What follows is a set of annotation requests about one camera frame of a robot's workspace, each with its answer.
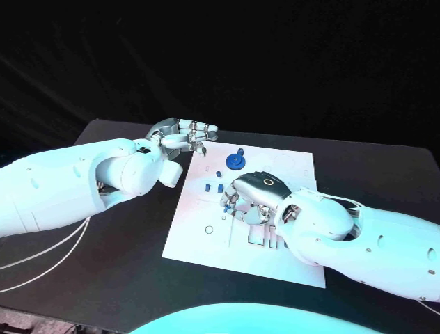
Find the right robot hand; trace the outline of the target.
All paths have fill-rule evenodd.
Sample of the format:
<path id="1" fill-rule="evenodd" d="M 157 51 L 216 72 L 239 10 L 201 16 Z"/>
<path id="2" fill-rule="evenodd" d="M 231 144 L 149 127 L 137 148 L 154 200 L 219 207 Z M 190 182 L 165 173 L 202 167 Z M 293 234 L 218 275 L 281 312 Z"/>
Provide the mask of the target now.
<path id="1" fill-rule="evenodd" d="M 247 225 L 265 225 L 293 194 L 288 186 L 264 171 L 242 174 L 227 187 L 219 205 Z"/>

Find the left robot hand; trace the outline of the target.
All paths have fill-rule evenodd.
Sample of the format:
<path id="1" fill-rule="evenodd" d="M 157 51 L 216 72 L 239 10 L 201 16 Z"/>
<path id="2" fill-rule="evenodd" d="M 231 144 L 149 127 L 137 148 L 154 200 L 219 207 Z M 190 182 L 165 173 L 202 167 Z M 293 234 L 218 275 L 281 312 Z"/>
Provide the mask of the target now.
<path id="1" fill-rule="evenodd" d="M 175 160 L 182 152 L 196 152 L 201 156 L 205 156 L 203 143 L 218 139 L 216 132 L 216 125 L 193 120 L 167 118 L 150 128 L 146 138 L 157 144 L 166 158 Z"/>

